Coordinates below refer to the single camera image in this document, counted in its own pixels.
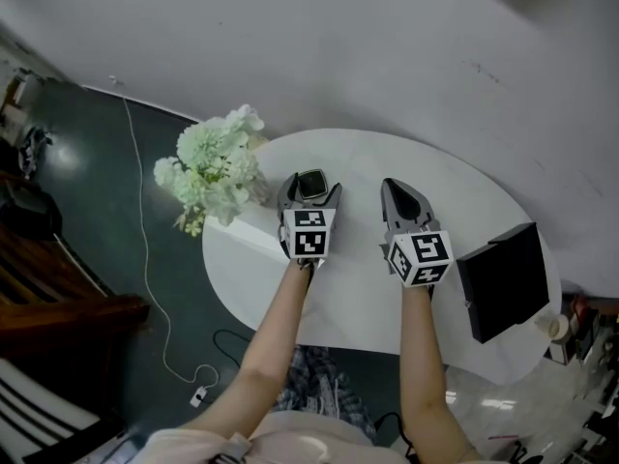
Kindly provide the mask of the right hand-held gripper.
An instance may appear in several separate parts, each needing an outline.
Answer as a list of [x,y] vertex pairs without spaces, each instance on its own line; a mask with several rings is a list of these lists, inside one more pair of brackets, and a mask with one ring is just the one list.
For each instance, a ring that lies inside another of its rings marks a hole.
[[440,283],[455,258],[449,234],[441,228],[427,198],[394,178],[383,180],[380,197],[387,227],[388,273],[405,288]]

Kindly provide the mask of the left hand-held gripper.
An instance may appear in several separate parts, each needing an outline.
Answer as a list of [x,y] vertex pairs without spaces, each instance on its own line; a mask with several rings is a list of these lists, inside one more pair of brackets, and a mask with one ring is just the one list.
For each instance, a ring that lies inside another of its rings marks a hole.
[[290,259],[325,259],[329,246],[342,185],[332,186],[321,205],[307,205],[297,199],[299,174],[289,176],[277,195],[280,225],[277,237]]

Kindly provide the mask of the black box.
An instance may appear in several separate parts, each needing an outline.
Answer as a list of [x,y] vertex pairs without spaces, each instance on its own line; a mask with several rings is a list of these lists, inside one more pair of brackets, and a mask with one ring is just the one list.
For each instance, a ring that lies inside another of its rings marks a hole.
[[457,260],[473,337],[484,344],[549,303],[537,225],[522,223]]

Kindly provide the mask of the person's right forearm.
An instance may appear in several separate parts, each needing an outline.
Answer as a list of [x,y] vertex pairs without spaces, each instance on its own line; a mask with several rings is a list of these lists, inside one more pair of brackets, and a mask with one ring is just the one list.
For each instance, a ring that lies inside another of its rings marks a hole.
[[422,464],[482,459],[446,401],[446,378],[425,287],[401,289],[400,411]]

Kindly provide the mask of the person's left forearm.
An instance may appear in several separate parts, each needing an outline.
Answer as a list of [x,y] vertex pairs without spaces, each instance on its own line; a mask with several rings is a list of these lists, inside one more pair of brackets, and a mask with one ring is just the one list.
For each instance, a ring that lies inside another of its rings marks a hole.
[[313,266],[291,261],[229,386],[200,416],[182,425],[223,438],[249,437],[270,412],[291,364]]

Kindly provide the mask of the white curved table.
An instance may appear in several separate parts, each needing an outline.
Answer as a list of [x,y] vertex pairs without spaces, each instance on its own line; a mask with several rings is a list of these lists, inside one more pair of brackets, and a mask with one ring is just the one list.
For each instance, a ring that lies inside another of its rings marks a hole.
[[[306,130],[256,150],[271,192],[292,174],[321,169],[342,197],[326,262],[305,302],[302,344],[395,354],[400,339],[400,283],[380,250],[386,231],[380,185],[393,177],[420,191],[464,255],[528,220],[489,177],[443,151],[386,133]],[[287,266],[277,237],[277,206],[251,206],[230,225],[205,222],[202,248],[211,284],[227,310],[260,325]]]

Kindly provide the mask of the white ribbed vase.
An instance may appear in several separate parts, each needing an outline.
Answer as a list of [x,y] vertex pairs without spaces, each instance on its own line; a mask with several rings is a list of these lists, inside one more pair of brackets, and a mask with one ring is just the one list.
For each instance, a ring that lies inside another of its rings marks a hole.
[[260,169],[257,170],[255,176],[252,178],[248,186],[248,192],[251,202],[261,206],[267,204],[270,196],[269,184]]

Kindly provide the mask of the white flower bouquet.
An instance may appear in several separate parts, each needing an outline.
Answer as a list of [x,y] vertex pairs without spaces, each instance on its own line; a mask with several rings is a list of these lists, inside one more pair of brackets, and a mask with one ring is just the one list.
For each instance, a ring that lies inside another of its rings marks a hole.
[[195,237],[207,218],[228,226],[253,203],[248,186],[260,169],[255,151],[267,142],[264,127],[244,104],[179,134],[176,155],[158,159],[153,169],[157,185],[183,207],[176,227]]

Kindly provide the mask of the small white cup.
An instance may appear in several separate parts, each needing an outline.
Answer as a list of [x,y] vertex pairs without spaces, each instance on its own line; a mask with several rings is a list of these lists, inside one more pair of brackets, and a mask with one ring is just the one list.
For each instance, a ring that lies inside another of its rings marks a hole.
[[565,314],[547,312],[538,316],[534,324],[551,341],[559,341],[571,331],[570,320]]

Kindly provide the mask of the person's plaid skirt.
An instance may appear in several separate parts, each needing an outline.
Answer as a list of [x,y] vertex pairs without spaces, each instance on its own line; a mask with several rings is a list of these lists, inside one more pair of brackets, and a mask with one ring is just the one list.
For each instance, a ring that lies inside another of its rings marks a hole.
[[372,444],[377,442],[367,405],[352,390],[349,377],[336,366],[326,347],[294,348],[284,387],[271,408],[271,413],[283,411],[345,422],[360,430]]

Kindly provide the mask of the person's pale pink shirt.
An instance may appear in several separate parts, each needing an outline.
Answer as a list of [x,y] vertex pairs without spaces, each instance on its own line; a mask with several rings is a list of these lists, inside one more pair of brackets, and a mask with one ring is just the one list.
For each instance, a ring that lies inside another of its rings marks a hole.
[[154,433],[133,464],[411,464],[357,428],[324,416],[268,414],[251,437],[188,429]]

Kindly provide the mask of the brown wooden bench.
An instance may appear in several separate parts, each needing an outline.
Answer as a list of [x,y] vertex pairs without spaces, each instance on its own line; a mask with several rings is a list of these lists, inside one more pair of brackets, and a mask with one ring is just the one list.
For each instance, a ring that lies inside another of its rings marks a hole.
[[0,223],[0,357],[133,331],[148,313],[136,295],[105,292],[58,239],[27,239]]

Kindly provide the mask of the black white slatted chair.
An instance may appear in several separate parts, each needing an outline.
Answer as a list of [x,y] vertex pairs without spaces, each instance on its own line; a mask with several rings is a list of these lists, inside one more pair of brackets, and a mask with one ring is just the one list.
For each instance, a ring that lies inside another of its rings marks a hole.
[[94,464],[125,429],[117,415],[78,407],[0,358],[0,464]]

